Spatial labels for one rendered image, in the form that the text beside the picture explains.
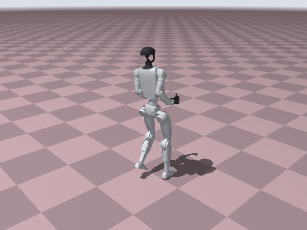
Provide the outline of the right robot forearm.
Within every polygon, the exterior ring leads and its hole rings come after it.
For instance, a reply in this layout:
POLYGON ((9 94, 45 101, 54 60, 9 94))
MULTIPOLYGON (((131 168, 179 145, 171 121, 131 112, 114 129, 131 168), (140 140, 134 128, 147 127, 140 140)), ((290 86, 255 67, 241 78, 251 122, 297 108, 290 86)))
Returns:
POLYGON ((175 103, 174 99, 169 99, 164 93, 164 91, 160 91, 159 95, 160 95, 160 100, 164 102, 166 105, 171 105, 175 103))

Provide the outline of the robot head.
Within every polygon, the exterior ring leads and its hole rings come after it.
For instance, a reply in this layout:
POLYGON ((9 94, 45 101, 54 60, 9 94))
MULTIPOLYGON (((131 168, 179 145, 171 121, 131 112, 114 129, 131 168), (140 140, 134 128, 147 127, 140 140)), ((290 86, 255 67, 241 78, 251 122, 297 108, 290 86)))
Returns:
POLYGON ((145 56, 147 59, 147 61, 145 62, 145 66, 142 69, 152 69, 152 62, 154 62, 155 60, 155 49, 152 47, 145 47, 141 50, 140 55, 145 56), (150 61, 148 58, 150 55, 153 55, 152 61, 150 61))

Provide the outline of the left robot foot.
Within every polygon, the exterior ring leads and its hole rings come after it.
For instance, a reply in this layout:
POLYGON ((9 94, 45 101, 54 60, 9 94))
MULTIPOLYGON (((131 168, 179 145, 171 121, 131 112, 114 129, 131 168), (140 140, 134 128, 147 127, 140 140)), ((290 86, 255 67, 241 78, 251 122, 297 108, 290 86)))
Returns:
POLYGON ((142 165, 142 164, 140 164, 141 162, 137 162, 136 164, 135 164, 135 168, 140 168, 140 169, 144 169, 144 170, 148 170, 145 166, 144 166, 144 164, 142 165))

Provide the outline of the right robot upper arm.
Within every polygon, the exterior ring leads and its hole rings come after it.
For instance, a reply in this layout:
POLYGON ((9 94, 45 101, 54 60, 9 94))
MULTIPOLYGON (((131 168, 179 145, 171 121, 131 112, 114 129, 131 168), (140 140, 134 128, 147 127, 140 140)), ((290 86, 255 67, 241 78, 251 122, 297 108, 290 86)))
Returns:
POLYGON ((165 79, 167 77, 167 71, 164 69, 157 69, 157 76, 158 80, 157 80, 155 95, 157 97, 160 97, 159 93, 160 91, 162 91, 162 88, 164 86, 165 79))

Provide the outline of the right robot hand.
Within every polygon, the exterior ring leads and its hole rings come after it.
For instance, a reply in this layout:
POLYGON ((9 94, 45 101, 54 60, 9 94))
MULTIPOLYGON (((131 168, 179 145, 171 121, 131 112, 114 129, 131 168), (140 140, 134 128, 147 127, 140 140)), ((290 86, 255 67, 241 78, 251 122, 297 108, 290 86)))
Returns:
POLYGON ((170 99, 174 99, 174 102, 175 102, 174 104, 179 104, 179 96, 177 96, 177 94, 174 98, 170 98, 170 99))

